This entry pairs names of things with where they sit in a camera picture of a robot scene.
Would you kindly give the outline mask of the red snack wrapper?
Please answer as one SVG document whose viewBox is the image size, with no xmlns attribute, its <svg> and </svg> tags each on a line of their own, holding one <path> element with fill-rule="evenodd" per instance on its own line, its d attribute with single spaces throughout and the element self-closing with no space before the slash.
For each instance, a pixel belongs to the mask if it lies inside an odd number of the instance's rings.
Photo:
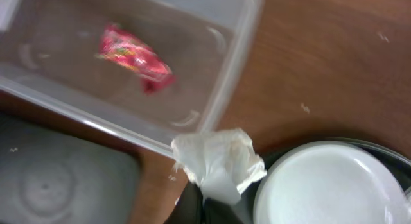
<svg viewBox="0 0 411 224">
<path fill-rule="evenodd" d="M 114 62 L 138 75 L 143 91 L 147 94 L 163 90 L 175 80 L 170 67 L 150 46 L 121 29 L 118 24 L 112 23 L 106 26 L 96 56 Z"/>
</svg>

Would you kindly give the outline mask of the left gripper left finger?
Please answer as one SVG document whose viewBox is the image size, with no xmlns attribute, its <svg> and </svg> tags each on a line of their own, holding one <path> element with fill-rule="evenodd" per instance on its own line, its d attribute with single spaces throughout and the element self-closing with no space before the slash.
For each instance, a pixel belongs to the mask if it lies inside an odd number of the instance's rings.
<svg viewBox="0 0 411 224">
<path fill-rule="evenodd" d="M 188 182 L 164 224 L 201 224 L 202 210 L 202 192 L 197 185 Z"/>
</svg>

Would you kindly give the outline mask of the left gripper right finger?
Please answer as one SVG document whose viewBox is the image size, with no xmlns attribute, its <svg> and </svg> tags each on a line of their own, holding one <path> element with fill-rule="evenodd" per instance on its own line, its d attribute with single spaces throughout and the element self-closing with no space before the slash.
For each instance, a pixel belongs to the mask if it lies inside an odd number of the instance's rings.
<svg viewBox="0 0 411 224">
<path fill-rule="evenodd" d="M 204 204 L 205 224 L 253 224 L 252 211 L 245 200 L 227 205 L 212 199 Z"/>
</svg>

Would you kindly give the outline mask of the white tissue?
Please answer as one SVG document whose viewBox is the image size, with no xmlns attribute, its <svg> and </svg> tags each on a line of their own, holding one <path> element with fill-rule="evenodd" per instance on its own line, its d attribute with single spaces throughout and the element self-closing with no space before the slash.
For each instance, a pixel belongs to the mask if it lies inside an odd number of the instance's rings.
<svg viewBox="0 0 411 224">
<path fill-rule="evenodd" d="M 241 128 L 178 135 L 171 148 L 175 169 L 183 169 L 205 198 L 229 205 L 267 175 L 252 139 Z"/>
</svg>

